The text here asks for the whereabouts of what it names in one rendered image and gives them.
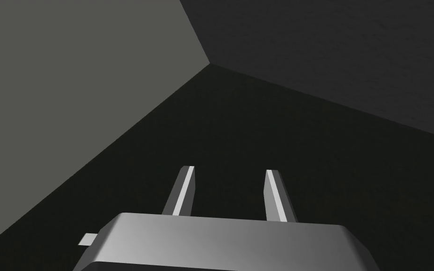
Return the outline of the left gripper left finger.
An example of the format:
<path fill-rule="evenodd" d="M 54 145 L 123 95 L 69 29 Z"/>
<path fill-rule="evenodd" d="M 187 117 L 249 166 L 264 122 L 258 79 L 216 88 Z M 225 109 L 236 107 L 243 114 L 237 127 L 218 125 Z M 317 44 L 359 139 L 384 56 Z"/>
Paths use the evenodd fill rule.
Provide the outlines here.
<path fill-rule="evenodd" d="M 195 166 L 183 166 L 166 201 L 163 215 L 191 216 L 195 195 Z"/>

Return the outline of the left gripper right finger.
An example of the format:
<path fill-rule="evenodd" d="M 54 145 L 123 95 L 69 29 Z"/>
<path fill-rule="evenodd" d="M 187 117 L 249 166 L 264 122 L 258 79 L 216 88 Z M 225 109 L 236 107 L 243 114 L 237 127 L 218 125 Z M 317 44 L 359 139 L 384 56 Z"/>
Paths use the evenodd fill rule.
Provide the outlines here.
<path fill-rule="evenodd" d="M 290 196 L 278 170 L 265 171 L 264 205 L 266 220 L 298 222 Z"/>

